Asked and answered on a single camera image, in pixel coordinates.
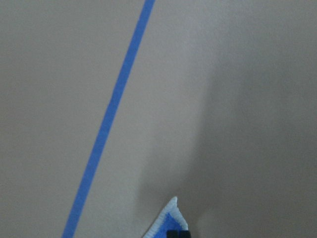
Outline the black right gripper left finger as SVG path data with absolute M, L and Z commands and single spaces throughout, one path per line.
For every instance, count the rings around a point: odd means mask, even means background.
M 166 231 L 166 238 L 179 238 L 179 231 L 178 230 Z

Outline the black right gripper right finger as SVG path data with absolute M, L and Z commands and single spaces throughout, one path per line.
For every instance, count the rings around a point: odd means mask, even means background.
M 179 238 L 191 238 L 191 233 L 189 230 L 179 231 Z

